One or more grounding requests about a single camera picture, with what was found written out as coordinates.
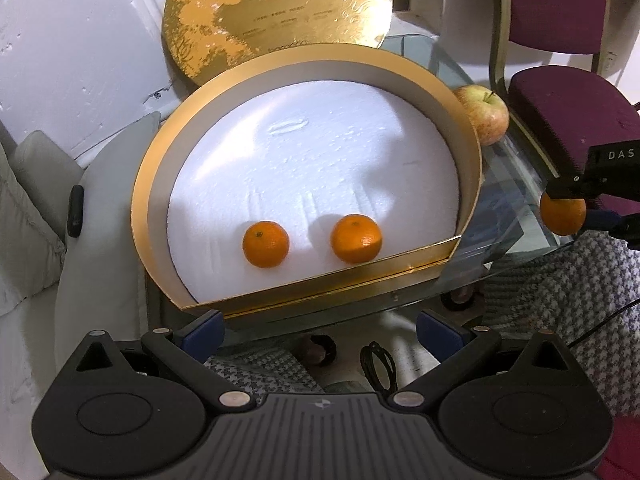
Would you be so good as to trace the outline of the grey houndstooth cloth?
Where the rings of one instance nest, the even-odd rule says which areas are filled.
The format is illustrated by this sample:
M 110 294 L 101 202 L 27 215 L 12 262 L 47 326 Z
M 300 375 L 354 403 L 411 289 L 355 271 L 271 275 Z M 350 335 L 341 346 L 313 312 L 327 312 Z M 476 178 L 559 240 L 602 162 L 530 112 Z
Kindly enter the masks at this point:
M 480 285 L 483 320 L 506 338 L 554 330 L 615 415 L 639 413 L 639 254 L 589 231 L 552 254 Z M 205 362 L 256 399 L 272 392 L 368 392 L 360 350 L 375 341 L 404 386 L 438 359 L 416 341 L 418 306 L 372 314 L 311 334 L 237 344 Z

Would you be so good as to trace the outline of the mandarin orange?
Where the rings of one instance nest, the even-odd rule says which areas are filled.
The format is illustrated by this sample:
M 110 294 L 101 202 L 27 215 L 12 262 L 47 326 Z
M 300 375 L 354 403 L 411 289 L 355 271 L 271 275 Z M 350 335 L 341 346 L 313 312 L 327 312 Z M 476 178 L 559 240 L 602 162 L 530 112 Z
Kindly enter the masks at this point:
M 242 239 L 245 259 L 262 269 L 280 266 L 290 250 L 288 232 L 274 221 L 259 221 L 247 228 Z
M 542 223 L 559 236 L 574 235 L 585 223 L 587 205 L 583 198 L 558 198 L 541 195 L 539 214 Z
M 348 214 L 335 223 L 330 235 L 334 255 L 343 262 L 360 264 L 373 260 L 383 245 L 378 224 L 364 214 Z

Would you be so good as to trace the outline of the gold round gift box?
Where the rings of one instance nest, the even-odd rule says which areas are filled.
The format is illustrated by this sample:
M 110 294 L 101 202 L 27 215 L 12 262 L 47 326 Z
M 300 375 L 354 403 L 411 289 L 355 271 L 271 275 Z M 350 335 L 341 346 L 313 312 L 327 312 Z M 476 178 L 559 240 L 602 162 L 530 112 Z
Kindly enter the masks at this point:
M 190 151 L 216 120 L 255 96 L 296 82 L 351 80 L 396 94 L 431 118 L 456 161 L 459 213 L 448 240 L 377 262 L 235 298 L 199 302 L 170 258 L 169 197 Z M 274 51 L 226 70 L 203 84 L 173 112 L 146 151 L 131 200 L 131 231 L 146 273 L 182 312 L 217 309 L 225 318 L 326 310 L 438 278 L 457 250 L 480 195 L 483 156 L 468 116 L 452 91 L 425 68 L 402 56 L 358 44 L 306 44 Z

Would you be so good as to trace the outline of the gold round box lid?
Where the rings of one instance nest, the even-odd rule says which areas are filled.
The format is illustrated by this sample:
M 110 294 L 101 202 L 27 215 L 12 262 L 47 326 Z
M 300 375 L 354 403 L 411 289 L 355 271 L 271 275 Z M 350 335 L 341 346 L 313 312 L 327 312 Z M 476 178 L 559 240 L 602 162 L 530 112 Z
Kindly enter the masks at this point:
M 304 44 L 379 47 L 393 0 L 166 0 L 165 46 L 194 84 L 269 52 Z

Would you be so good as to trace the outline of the grey cushion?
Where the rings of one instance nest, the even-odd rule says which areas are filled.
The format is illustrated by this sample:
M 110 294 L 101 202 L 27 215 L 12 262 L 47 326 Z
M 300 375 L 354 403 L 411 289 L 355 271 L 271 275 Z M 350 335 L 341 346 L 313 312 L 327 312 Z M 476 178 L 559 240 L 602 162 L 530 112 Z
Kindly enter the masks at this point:
M 1 153 L 1 313 L 55 284 L 67 204 L 84 170 L 42 131 Z

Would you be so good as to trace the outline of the white foam insert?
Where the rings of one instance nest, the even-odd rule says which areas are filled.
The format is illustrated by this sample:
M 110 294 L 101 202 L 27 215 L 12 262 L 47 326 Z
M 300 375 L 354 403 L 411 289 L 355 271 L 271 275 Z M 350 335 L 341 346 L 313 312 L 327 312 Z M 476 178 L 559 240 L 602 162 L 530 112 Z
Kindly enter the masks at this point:
M 458 211 L 457 168 L 430 118 L 366 84 L 311 81 L 256 96 L 206 131 L 172 189 L 168 243 L 186 289 L 207 302 L 340 270 L 329 237 L 346 214 L 372 218 L 389 257 L 452 237 Z M 280 266 L 244 257 L 259 221 L 288 232 Z

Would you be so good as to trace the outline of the yellow red apple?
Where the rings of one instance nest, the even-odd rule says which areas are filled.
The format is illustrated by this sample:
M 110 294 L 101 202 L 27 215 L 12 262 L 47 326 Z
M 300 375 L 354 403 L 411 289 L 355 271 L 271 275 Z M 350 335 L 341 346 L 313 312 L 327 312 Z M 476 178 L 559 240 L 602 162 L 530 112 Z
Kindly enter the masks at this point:
M 480 145 L 492 145 L 504 137 L 510 114 L 495 91 L 479 84 L 467 84 L 454 89 L 454 95 L 468 114 Z

